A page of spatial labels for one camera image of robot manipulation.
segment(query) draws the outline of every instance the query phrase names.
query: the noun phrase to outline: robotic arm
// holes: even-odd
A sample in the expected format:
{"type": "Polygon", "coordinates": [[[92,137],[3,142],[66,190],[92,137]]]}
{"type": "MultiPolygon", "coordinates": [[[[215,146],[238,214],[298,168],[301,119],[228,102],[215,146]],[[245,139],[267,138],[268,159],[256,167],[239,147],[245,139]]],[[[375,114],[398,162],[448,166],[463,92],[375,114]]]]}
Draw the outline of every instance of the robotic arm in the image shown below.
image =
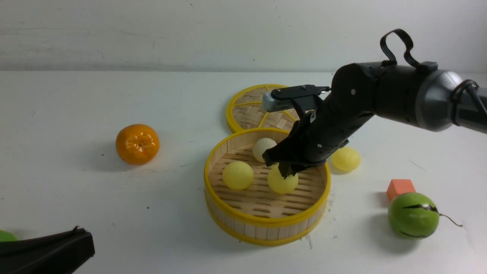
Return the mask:
{"type": "Polygon", "coordinates": [[[387,33],[380,45],[389,60],[345,65],[335,73],[331,88],[304,85],[263,96],[265,111],[295,108],[300,117],[286,139],[265,151],[267,166],[279,163],[286,177],[323,165],[374,115],[434,132],[455,124],[487,134],[487,89],[438,70],[435,62],[414,60],[412,40],[401,29],[387,33]],[[397,65],[386,45],[390,33],[405,43],[410,66],[397,65]],[[330,90],[325,100],[319,98],[330,90]]]}

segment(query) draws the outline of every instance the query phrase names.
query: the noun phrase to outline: pale yellow ball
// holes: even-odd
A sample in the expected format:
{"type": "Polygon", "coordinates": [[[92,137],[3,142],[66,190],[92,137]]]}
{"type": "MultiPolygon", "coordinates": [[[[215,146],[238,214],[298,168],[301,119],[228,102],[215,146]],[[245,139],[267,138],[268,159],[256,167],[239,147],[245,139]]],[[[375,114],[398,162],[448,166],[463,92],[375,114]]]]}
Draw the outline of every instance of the pale yellow ball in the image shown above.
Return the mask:
{"type": "Polygon", "coordinates": [[[255,160],[264,163],[264,158],[262,157],[262,154],[264,154],[266,150],[273,148],[276,145],[276,141],[271,138],[259,139],[252,147],[252,154],[254,155],[255,160]]]}
{"type": "Polygon", "coordinates": [[[269,187],[279,194],[287,194],[298,186],[298,174],[289,175],[284,179],[279,172],[278,165],[274,165],[267,176],[269,187]]]}
{"type": "Polygon", "coordinates": [[[244,162],[236,161],[223,169],[223,182],[233,190],[246,189],[254,180],[254,170],[244,162]]]}
{"type": "Polygon", "coordinates": [[[345,172],[350,172],[360,165],[360,155],[351,147],[342,147],[332,154],[333,165],[345,172]]]}

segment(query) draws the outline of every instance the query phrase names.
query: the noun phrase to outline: fruit stem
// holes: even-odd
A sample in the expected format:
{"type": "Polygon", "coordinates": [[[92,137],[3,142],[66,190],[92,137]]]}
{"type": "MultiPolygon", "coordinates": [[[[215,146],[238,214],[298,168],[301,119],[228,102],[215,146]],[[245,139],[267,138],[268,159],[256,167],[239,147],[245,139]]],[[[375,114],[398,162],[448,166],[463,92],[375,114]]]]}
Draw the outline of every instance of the fruit stem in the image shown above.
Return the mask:
{"type": "Polygon", "coordinates": [[[446,218],[448,218],[448,219],[449,219],[449,220],[450,220],[452,223],[454,223],[456,226],[463,227],[463,225],[459,225],[459,224],[455,223],[455,222],[454,222],[454,221],[453,221],[453,220],[452,220],[450,217],[448,217],[448,216],[446,216],[446,215],[444,215],[444,214],[441,214],[441,213],[440,213],[440,216],[445,216],[445,217],[446,217],[446,218]]]}

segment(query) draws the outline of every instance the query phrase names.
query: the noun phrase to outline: black cable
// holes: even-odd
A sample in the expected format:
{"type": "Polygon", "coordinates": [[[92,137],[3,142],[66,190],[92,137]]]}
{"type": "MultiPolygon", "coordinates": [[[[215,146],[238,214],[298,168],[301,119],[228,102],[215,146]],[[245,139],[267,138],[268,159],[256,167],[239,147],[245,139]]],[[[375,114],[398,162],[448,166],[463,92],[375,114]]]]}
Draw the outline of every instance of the black cable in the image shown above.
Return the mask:
{"type": "Polygon", "coordinates": [[[480,97],[478,96],[474,87],[475,88],[479,87],[479,85],[474,80],[470,80],[470,79],[464,80],[455,88],[455,91],[453,92],[454,97],[460,98],[460,95],[465,90],[470,96],[470,98],[472,99],[473,104],[479,111],[480,115],[484,117],[484,122],[487,124],[487,109],[482,103],[482,101],[480,100],[480,97]]]}

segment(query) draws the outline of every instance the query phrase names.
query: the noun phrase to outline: black object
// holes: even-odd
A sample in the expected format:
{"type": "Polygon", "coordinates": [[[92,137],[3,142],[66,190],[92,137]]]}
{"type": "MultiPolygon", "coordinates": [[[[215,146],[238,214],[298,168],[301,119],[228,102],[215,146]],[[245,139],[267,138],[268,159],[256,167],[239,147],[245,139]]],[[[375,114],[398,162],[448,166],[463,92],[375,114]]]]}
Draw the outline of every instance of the black object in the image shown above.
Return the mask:
{"type": "Polygon", "coordinates": [[[75,227],[42,238],[0,242],[0,273],[71,274],[93,256],[91,233],[75,227]]]}
{"type": "Polygon", "coordinates": [[[289,105],[293,105],[301,119],[308,110],[315,110],[323,100],[319,97],[322,91],[330,91],[329,87],[303,85],[275,89],[271,92],[272,98],[289,105]]]}
{"type": "MultiPolygon", "coordinates": [[[[331,93],[316,111],[301,111],[289,136],[264,152],[267,166],[279,163],[281,175],[286,177],[323,165],[374,115],[434,132],[455,124],[487,134],[486,89],[472,80],[463,81],[454,72],[438,70],[435,62],[417,62],[410,53],[412,39],[401,29],[387,33],[380,45],[389,60],[352,63],[338,69],[331,93]],[[390,33],[398,34],[405,43],[404,57],[411,66],[397,65],[385,42],[390,33]]],[[[310,99],[306,100],[298,93],[299,87],[289,89],[299,100],[279,97],[274,91],[272,97],[293,101],[298,114],[299,109],[309,109],[311,102],[318,102],[316,94],[307,95],[310,99]]]]}

